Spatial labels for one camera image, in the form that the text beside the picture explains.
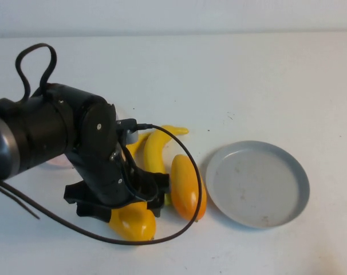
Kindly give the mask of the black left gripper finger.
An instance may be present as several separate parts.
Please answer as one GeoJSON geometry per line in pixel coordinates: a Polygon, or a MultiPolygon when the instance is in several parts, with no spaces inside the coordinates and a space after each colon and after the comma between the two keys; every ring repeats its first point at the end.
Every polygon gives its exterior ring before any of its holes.
{"type": "Polygon", "coordinates": [[[133,173],[133,188],[136,200],[146,202],[147,209],[159,217],[165,204],[165,195],[169,193],[169,175],[136,170],[133,173]]]}
{"type": "Polygon", "coordinates": [[[65,186],[64,199],[69,204],[76,204],[79,217],[91,217],[108,223],[111,220],[111,209],[102,205],[85,182],[65,186]]]}

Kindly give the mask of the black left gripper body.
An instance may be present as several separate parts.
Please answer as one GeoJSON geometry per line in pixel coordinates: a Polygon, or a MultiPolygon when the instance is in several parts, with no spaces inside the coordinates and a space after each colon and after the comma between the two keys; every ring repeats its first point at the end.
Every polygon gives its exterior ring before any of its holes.
{"type": "Polygon", "coordinates": [[[78,148],[72,165],[82,181],[72,184],[72,203],[93,207],[124,207],[157,198],[157,183],[138,168],[125,146],[111,151],[78,148]]]}

